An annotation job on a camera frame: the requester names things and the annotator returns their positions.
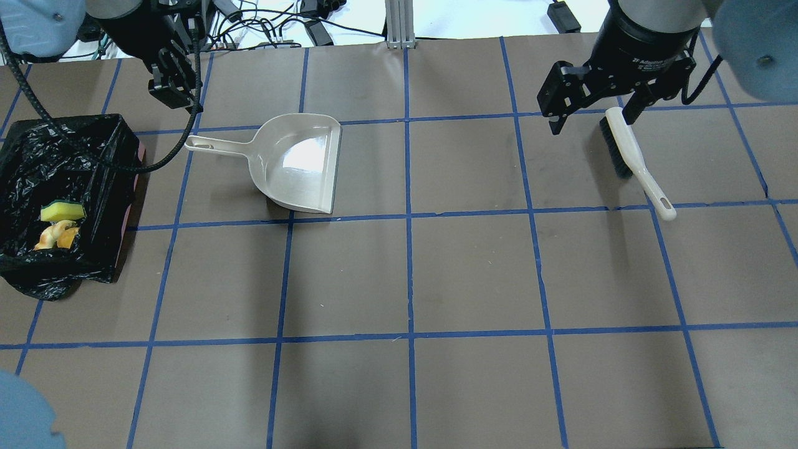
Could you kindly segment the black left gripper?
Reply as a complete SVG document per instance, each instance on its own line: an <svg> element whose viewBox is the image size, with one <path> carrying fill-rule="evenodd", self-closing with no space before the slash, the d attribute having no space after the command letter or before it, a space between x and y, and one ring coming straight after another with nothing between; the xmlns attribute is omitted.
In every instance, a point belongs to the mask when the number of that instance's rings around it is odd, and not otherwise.
<svg viewBox="0 0 798 449"><path fill-rule="evenodd" d="M171 110L202 111L199 76L178 34L179 1L95 1L94 19L119 49L150 70L148 90Z"/></svg>

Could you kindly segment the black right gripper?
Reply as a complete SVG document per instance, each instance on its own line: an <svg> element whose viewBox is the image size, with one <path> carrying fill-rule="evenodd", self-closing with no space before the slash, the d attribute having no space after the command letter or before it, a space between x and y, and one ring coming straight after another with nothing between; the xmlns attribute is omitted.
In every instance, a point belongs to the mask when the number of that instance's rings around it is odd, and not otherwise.
<svg viewBox="0 0 798 449"><path fill-rule="evenodd" d="M553 135L567 117L597 100L632 96L622 108L627 125L658 100L671 100L688 84L698 20L674 6L610 6L586 63L553 63L537 102Z"/></svg>

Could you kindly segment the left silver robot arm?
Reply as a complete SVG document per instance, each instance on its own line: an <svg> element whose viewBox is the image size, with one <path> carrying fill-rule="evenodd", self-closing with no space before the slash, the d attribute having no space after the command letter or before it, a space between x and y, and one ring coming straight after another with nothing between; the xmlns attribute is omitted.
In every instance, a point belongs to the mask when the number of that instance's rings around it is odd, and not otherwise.
<svg viewBox="0 0 798 449"><path fill-rule="evenodd" d="M111 283L140 175L185 144L202 111L200 54L208 1L3 1L2 55L36 120L18 120L2 145L2 278L18 292L57 301L83 279ZM60 59L91 17L119 49L143 62L148 91L189 119L159 162L118 114L53 117L20 63Z"/></svg>

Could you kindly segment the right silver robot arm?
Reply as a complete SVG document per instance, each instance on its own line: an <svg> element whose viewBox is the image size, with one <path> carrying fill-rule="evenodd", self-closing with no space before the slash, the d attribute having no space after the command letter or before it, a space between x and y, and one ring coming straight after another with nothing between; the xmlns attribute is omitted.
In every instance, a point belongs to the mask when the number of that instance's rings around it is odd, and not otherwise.
<svg viewBox="0 0 798 449"><path fill-rule="evenodd" d="M704 20L718 57L690 91ZM622 113L633 124L659 100L693 102L721 63L749 96L795 102L796 42L795 1L610 1L589 59L553 63L537 102L554 135L576 111L618 95L630 96Z"/></svg>

